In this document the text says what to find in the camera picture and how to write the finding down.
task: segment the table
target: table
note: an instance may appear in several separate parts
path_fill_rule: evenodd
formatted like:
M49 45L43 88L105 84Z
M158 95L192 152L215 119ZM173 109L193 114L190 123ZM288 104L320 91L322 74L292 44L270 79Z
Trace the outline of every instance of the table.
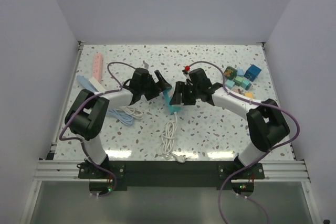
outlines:
M93 55L103 54L102 85L106 89L116 89L117 83L107 72L111 61L122 61L135 67L144 62L149 64L153 74L158 69L172 85L184 81L181 70L185 65L199 60L217 64L223 70L227 66L246 70L251 64L262 69L253 82L250 91L258 100L276 99L273 83L267 67L264 51L260 45L84 45L76 74L92 76ZM222 82L218 70L199 64L212 83ZM133 69L123 65L111 68L120 81L132 77ZM74 80L70 91L66 112L82 87ZM135 121L131 127L107 116L101 131L101 141L110 160L163 161L156 151L161 143L160 135L166 123L173 120L163 96L151 101L144 97L134 105L144 112L144 118ZM72 133L68 130L65 136ZM231 111L198 101L196 106L184 106L178 113L175 152L185 155L188 161L230 161L250 142L247 122ZM78 141L57 142L54 160L81 160L85 155ZM267 161L292 161L290 145L278 148L267 157Z

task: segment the gray wall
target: gray wall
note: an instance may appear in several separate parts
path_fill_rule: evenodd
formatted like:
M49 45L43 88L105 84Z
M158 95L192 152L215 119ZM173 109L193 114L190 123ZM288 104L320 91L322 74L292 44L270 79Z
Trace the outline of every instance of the gray wall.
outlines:
M18 223L45 157L77 42L56 0L0 0L0 222Z
M336 0L291 0L266 43L281 105L302 126L294 142L307 162L322 217L336 221Z
M290 0L57 0L78 40L249 44L271 34Z

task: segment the white tabletop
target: white tabletop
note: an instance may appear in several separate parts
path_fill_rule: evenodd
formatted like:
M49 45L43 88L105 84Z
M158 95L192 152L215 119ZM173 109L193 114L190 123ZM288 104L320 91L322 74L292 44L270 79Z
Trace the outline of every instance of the white tabletop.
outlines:
M261 46L231 46L231 45L85 45L81 54L76 74L87 79L92 76L93 56L103 54L102 85L106 89L116 89L117 83L107 72L107 64L111 61L123 61L134 67L140 67L143 61L149 64L149 71L156 79L154 70L158 69L162 76L171 84L184 81L181 70L194 61L206 60L217 64L223 70L227 66L242 68L244 71L255 64L262 69L253 82L250 92L256 99L276 100ZM222 82L218 70L204 64L202 67L212 83ZM120 81L132 77L133 69L123 65L113 65L111 68ZM66 111L69 110L82 87L75 80ZM173 120L163 96L151 101L144 97L133 105L144 111L144 118L136 120L133 126L125 126L117 119L107 116L101 131L103 148L110 160L161 161L156 154L161 143L160 135L166 123ZM247 122L228 110L211 106L198 101L196 106L184 106L178 113L175 151L185 155L189 161L200 160L233 160L237 153L250 142ZM55 160L81 160L85 155L78 141L57 143ZM293 160L289 145L270 153L265 160Z

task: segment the green block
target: green block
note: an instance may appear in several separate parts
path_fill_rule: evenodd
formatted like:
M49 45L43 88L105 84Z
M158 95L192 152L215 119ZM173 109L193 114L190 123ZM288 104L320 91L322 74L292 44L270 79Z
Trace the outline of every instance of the green block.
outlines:
M233 67L227 67L224 71L224 76L228 80L233 80L237 76L237 69Z
M237 86L240 86L241 83L243 82L244 78L243 77L240 77L240 76L236 76L235 78L235 83Z

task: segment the pink block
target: pink block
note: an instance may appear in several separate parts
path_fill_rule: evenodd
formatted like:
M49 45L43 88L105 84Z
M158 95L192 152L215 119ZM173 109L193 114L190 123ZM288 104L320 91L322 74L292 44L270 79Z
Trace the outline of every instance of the pink block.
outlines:
M103 73L103 55L95 54L93 57L92 76L100 83Z

